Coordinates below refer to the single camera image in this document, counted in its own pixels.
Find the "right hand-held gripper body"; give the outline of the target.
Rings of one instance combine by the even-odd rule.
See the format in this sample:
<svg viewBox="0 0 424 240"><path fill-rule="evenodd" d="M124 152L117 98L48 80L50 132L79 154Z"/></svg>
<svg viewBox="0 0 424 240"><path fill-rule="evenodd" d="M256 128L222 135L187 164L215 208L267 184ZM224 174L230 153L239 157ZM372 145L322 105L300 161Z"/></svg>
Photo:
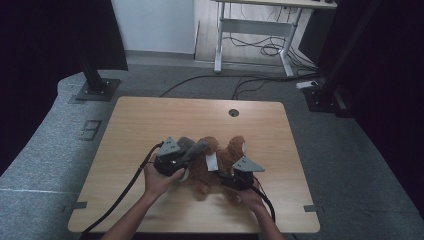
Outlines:
<svg viewBox="0 0 424 240"><path fill-rule="evenodd" d="M248 189L254 182L254 172L264 172L265 168L250 160L241 157L233 165L233 188L241 191Z"/></svg>

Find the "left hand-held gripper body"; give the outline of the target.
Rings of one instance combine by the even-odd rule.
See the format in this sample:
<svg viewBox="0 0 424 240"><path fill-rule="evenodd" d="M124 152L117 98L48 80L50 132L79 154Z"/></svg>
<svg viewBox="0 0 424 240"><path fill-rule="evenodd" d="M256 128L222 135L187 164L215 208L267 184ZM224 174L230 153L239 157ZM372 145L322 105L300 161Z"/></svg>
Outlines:
<svg viewBox="0 0 424 240"><path fill-rule="evenodd" d="M175 141L172 137L168 137L156 155L154 167L165 176L172 176L179 169L186 169L188 161L184 159L184 155L189 149L189 138L181 137Z"/></svg>

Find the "brown teddy bear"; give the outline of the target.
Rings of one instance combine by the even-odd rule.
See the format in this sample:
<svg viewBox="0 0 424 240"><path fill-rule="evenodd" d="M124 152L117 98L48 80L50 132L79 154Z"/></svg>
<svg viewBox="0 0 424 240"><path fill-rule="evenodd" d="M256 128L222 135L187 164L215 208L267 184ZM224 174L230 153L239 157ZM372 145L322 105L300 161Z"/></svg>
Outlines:
<svg viewBox="0 0 424 240"><path fill-rule="evenodd" d="M228 202L237 206L241 199L234 189L224 186L224 178L232 178L233 165L245 156L245 139L235 136L230 139L226 147L219 145L218 140L212 136L200 139L207 147L200 156L189 166L188 179L194 183L195 195L205 199L214 186L219 186Z"/></svg>

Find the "person's right hand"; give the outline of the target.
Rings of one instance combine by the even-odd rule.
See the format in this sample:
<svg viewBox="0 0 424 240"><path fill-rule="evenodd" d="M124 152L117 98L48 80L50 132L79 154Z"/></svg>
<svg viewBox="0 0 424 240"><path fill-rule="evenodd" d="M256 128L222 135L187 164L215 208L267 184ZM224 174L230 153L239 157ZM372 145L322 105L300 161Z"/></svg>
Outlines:
<svg viewBox="0 0 424 240"><path fill-rule="evenodd" d="M262 198L252 189L238 191L237 195L241 202L245 204L253 213L267 212Z"/></svg>

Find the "person's left hand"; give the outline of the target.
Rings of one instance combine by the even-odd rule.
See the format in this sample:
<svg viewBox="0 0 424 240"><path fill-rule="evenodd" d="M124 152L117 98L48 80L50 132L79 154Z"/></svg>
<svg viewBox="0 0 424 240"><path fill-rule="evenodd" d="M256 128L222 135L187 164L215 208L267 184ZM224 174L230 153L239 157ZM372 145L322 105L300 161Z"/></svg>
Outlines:
<svg viewBox="0 0 424 240"><path fill-rule="evenodd" d="M173 175L165 176L160 174L153 164L148 164L144 169L145 192L143 196L151 201L157 200L184 172L184 169L179 169Z"/></svg>

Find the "dark floor socket plate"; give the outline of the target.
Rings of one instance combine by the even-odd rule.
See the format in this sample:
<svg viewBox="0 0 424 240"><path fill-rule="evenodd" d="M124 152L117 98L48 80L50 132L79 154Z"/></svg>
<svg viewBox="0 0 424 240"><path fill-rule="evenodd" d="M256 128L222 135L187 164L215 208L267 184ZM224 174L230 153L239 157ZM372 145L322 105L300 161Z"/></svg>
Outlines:
<svg viewBox="0 0 424 240"><path fill-rule="evenodd" d="M79 140L93 141L100 129L101 120L87 120L78 136Z"/></svg>

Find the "left black stand base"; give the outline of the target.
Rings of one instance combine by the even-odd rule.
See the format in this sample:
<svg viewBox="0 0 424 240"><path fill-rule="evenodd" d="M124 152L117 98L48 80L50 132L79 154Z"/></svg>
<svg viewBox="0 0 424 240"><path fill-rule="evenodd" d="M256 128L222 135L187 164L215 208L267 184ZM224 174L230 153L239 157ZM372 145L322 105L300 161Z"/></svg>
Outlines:
<svg viewBox="0 0 424 240"><path fill-rule="evenodd" d="M78 101L110 101L117 90L120 80L102 78L83 51L78 52L78 60L86 82L75 96Z"/></svg>

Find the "black metal stand with base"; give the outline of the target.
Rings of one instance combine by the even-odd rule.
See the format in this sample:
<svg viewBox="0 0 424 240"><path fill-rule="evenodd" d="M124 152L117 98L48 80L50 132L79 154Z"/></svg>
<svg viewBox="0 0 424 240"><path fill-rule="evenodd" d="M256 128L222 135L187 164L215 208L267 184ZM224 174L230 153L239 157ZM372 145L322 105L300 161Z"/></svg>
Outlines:
<svg viewBox="0 0 424 240"><path fill-rule="evenodd" d="M325 80L321 87L303 91L308 108L312 112L337 113L340 110L335 97L341 82L341 73L347 59L359 41L381 0L334 0L335 10L326 10L331 25L324 43L317 73Z"/></svg>

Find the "black computer case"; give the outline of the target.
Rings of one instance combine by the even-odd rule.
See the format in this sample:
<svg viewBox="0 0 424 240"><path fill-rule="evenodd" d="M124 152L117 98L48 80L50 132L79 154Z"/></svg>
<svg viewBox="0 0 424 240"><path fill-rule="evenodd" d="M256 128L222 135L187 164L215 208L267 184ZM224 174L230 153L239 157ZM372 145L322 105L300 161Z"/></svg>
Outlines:
<svg viewBox="0 0 424 240"><path fill-rule="evenodd" d="M299 44L299 50L314 64L317 64L331 25L326 10L314 9Z"/></svg>

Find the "black curtain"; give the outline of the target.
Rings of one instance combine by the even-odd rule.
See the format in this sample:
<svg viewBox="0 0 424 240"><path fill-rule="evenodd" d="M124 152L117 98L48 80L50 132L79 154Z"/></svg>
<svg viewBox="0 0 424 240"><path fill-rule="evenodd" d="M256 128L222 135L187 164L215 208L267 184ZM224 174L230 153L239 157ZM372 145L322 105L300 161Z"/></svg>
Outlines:
<svg viewBox="0 0 424 240"><path fill-rule="evenodd" d="M0 0L0 175L85 62L127 68L112 0Z"/></svg>
<svg viewBox="0 0 424 240"><path fill-rule="evenodd" d="M424 218L424 0L335 0L326 78Z"/></svg>

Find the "white desk frame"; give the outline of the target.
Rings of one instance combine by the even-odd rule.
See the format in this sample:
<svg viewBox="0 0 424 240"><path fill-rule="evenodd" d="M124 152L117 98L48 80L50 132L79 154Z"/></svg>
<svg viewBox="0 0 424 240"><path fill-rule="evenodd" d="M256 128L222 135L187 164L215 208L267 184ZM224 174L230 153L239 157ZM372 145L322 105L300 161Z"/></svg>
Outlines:
<svg viewBox="0 0 424 240"><path fill-rule="evenodd" d="M294 73L288 57L289 49L292 45L298 23L304 9L330 9L335 10L337 4L334 0L213 0L220 6L218 14L218 36L215 49L214 72L220 73L222 70L222 40L224 33L239 33L253 35L279 36L285 38L283 50L279 53L284 72L288 77L293 77ZM294 7L297 9L295 19L290 23L243 20L225 17L225 6L227 4L250 4L264 6Z"/></svg>

